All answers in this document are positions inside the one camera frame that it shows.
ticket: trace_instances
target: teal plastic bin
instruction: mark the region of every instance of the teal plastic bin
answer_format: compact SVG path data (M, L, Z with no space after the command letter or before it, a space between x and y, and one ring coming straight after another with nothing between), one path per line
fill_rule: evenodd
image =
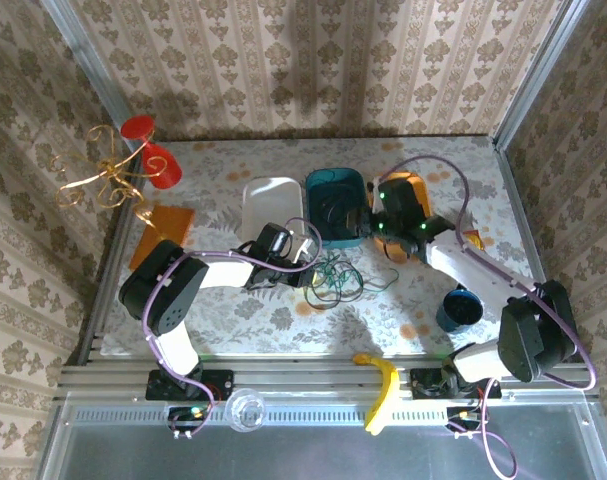
M305 180L310 222L323 238L323 248L357 247L362 238L346 227L349 211L365 207L367 197L363 177L352 168L315 170Z

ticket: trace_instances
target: blue mug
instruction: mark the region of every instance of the blue mug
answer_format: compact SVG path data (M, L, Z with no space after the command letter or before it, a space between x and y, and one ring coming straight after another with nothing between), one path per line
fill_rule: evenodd
M479 297L465 289L452 290L436 312L436 323L446 333L463 333L483 317Z

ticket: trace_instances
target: orange container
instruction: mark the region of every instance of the orange container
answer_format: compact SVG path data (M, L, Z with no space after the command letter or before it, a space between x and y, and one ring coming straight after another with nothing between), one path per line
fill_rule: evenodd
M481 235L478 230L467 230L463 232L463 235L479 250L485 250L485 245L483 244L483 240L481 240Z
M389 180L393 180L395 178L406 178L407 181L412 184L416 199L423 207L423 213L426 217L431 217L432 207L430 206L430 200L427 196L427 186L425 185L423 179L416 173L412 172L394 172L388 176ZM372 193L368 192L368 202L370 204L370 208L372 207L373 200ZM384 242L379 238L374 239L374 244L379 252L386 255L394 263L403 264L407 262L407 253L405 253L405 251L401 248L400 244Z

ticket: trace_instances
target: table surface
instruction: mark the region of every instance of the table surface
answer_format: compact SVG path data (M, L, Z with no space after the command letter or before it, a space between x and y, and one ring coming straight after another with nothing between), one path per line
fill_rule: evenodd
M487 137L395 139L318 139L163 144L183 169L181 182L167 191L149 183L144 194L154 203L196 211L186 248L227 250L241 243L241 204L245 184L257 177L288 176L303 185L313 170L351 167L365 181L403 158L435 154L457 163L470 180L469 221L478 229L486 251L510 268L531 276L521 237ZM460 179L438 161L413 164L427 183L432 209L455 217L463 198ZM118 285L144 224L135 221L127 235ZM229 287L201 291L186 317L196 350L212 354L447 354L470 342L498 335L491 314L460 335L447 335L436 324L443 296L456 282L418 262L395 265L365 240L353 249L334 251L349 259L366 280L385 283L396 268L399 280L385 292L366 293L358 301L318 312L302 290L277 286L245 292ZM113 299L104 324L103 355L149 355L140 323Z

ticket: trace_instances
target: yellow banana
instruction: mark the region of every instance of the yellow banana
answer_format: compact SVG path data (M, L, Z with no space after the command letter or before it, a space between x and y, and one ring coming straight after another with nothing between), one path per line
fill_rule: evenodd
M352 360L357 365L374 365L381 370L383 375L381 394L365 417L365 431L378 435L389 423L392 413L397 407L401 390L399 372L392 362L372 357L367 353L357 353Z

